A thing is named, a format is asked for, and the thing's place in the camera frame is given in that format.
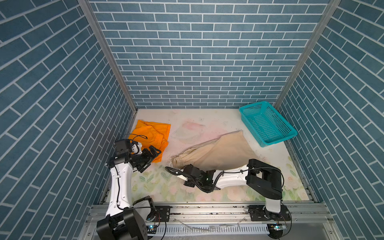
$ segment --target vertical metal post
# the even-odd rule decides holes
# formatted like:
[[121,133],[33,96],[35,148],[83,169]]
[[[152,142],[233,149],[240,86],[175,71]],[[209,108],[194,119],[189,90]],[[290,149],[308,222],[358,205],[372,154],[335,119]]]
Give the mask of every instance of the vertical metal post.
[[124,96],[128,101],[128,104],[131,106],[132,111],[135,114],[137,112],[135,102],[133,101],[131,95],[129,94],[127,85],[124,82],[124,78],[121,75],[121,72],[118,68],[115,58],[113,57],[111,49],[109,48],[109,45],[107,43],[107,40],[105,39],[104,34],[101,31],[99,22],[96,19],[96,16],[92,10],[91,4],[89,3],[88,0],[78,0],[78,2],[80,4],[82,11],[84,12],[85,17],[88,20],[89,25],[91,26],[91,29],[101,47],[101,50],[104,52],[104,55],[112,69],[112,72],[115,75],[117,82],[119,83],[121,90],[123,91]]
[[287,79],[283,89],[280,92],[276,102],[273,104],[275,109],[278,109],[283,102],[285,96],[288,94],[289,89],[292,87],[292,84],[295,82],[297,76],[299,75],[301,69],[303,68],[305,62],[307,61],[309,55],[312,52],[312,49],[315,47],[317,41],[319,40],[321,34],[323,33],[325,27],[327,26],[329,20],[331,19],[336,8],[339,6],[341,0],[330,0],[327,7],[324,10],[323,15],[319,23],[316,25],[310,39],[307,42],[307,45],[304,48],[303,53],[300,55],[297,60],[296,65],[293,67],[290,76]]

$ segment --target laundry basket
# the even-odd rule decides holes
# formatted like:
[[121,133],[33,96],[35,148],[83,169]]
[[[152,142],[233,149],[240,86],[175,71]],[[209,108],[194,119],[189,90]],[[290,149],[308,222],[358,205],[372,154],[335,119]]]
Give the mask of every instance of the laundry basket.
[[293,138],[297,131],[266,101],[252,103],[239,109],[241,119],[261,147]]

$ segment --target orange cloth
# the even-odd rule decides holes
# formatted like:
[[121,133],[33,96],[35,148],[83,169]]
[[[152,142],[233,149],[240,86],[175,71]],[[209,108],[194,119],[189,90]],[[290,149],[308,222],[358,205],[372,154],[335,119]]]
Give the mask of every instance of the orange cloth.
[[149,148],[150,145],[161,151],[161,154],[153,160],[153,162],[161,162],[164,150],[168,146],[168,137],[170,124],[158,122],[144,122],[139,120],[133,134],[147,136],[148,139],[137,137],[135,140],[141,142],[142,148]]

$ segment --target beige garment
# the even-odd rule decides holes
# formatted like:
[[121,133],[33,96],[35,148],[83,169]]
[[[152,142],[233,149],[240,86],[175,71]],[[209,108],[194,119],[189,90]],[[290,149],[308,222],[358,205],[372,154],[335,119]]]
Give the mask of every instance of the beige garment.
[[244,166],[249,159],[255,158],[243,131],[238,131],[192,146],[182,154],[172,157],[172,163],[176,168],[192,164],[203,171],[228,170]]

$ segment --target brick wallpaper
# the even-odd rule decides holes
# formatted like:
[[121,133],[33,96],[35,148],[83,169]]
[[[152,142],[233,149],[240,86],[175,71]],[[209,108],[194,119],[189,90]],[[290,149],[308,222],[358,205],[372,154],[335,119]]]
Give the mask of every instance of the brick wallpaper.
[[0,1],[0,239],[78,237],[130,115],[76,0]]
[[344,239],[384,239],[383,12],[342,0],[280,108]]
[[275,102],[329,0],[94,1],[139,108]]

